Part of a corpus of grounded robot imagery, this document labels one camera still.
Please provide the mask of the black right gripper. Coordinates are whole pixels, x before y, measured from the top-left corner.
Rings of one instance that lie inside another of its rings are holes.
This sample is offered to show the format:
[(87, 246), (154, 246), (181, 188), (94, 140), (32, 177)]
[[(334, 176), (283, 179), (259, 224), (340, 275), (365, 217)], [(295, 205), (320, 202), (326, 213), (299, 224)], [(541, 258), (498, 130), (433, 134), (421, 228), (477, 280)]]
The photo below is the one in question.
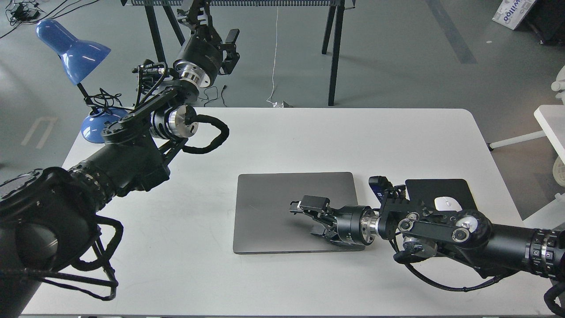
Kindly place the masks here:
[(327, 197), (305, 195), (300, 201), (292, 201), (289, 211), (302, 213), (315, 221), (332, 221), (327, 227), (313, 225), (310, 234), (335, 244), (369, 246), (377, 235), (379, 214), (368, 206), (346, 205), (330, 208)]

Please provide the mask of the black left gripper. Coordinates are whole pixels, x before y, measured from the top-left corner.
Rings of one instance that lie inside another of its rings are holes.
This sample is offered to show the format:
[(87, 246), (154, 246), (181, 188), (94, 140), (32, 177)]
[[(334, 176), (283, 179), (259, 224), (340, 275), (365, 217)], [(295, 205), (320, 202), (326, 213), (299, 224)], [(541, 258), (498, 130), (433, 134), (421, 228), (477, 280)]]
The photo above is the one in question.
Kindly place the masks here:
[(177, 21), (192, 35), (173, 64), (179, 78), (208, 88), (218, 75), (231, 74), (240, 59), (236, 51), (240, 30), (230, 30), (224, 43), (218, 35), (212, 35), (210, 0), (184, 0), (176, 12)]

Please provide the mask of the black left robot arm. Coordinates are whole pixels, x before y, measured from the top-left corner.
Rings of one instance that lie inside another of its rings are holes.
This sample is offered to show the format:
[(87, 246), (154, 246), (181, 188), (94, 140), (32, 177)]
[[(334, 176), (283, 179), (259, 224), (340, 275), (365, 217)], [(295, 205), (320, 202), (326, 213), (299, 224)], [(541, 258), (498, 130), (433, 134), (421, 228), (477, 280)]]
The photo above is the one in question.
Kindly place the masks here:
[(116, 296), (110, 264), (124, 232), (98, 215), (114, 197), (149, 191), (170, 178), (180, 152), (206, 154), (228, 139), (228, 126), (196, 114), (200, 88), (232, 72), (239, 60), (231, 30), (224, 42), (213, 27), (208, 0), (185, 0), (178, 25), (190, 29), (172, 66), (163, 58), (153, 2), (145, 5), (158, 62), (135, 68), (139, 95), (133, 111), (103, 123), (104, 146), (71, 169), (35, 169), (1, 185), (1, 316), (18, 317), (40, 284)]

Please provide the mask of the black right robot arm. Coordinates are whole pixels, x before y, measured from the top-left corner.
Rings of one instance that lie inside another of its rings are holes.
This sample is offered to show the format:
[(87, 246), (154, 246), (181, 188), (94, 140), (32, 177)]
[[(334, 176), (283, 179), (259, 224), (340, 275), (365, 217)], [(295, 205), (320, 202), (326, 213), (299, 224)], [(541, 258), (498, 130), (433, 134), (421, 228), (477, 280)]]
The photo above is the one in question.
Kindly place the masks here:
[[(520, 271), (556, 282), (543, 299), (549, 310), (564, 316), (556, 299), (564, 294), (564, 232), (498, 225), (476, 209), (464, 209), (452, 197), (439, 197), (430, 208), (406, 197), (406, 186), (384, 176), (369, 178), (380, 207), (345, 205), (335, 209), (329, 198), (305, 195), (289, 211), (309, 216), (323, 226), (312, 235), (344, 246), (368, 246), (375, 237), (387, 240), (397, 263), (433, 287), (451, 292), (486, 288)], [(418, 272), (413, 264), (447, 257), (474, 269), (486, 281), (452, 288)]]

